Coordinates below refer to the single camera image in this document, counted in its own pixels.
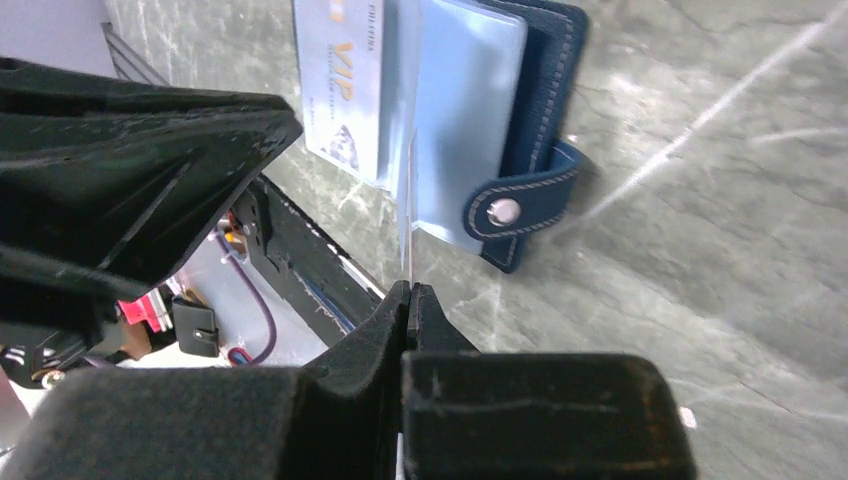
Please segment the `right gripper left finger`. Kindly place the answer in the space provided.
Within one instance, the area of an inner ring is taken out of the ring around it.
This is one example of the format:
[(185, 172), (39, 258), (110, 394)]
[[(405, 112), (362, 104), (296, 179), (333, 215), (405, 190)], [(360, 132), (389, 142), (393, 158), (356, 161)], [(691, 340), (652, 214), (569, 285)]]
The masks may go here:
[(391, 479), (411, 287), (301, 367), (68, 375), (5, 479)]

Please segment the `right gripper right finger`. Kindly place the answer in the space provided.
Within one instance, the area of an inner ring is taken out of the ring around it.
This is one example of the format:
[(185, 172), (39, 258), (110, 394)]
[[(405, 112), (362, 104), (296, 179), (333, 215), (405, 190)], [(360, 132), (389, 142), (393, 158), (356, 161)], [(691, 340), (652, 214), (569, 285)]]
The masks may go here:
[(483, 353), (432, 287), (409, 306), (402, 356), (409, 479), (693, 479), (670, 386), (623, 353)]

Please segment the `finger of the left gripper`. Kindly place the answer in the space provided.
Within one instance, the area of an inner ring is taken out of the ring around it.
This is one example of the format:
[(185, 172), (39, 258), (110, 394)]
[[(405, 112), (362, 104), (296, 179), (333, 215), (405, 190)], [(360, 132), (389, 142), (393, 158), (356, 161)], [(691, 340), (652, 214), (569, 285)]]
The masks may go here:
[(1, 61), (1, 339), (90, 338), (182, 267), (301, 135), (269, 94)]

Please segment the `blue card holder wallet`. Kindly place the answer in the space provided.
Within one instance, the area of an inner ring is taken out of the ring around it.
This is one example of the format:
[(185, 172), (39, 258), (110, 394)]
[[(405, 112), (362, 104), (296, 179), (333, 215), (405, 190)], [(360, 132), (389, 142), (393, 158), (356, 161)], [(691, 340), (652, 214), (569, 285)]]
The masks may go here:
[(565, 215), (583, 154), (559, 138), (589, 19), (556, 1), (382, 1), (379, 166), (398, 223), (515, 271)]

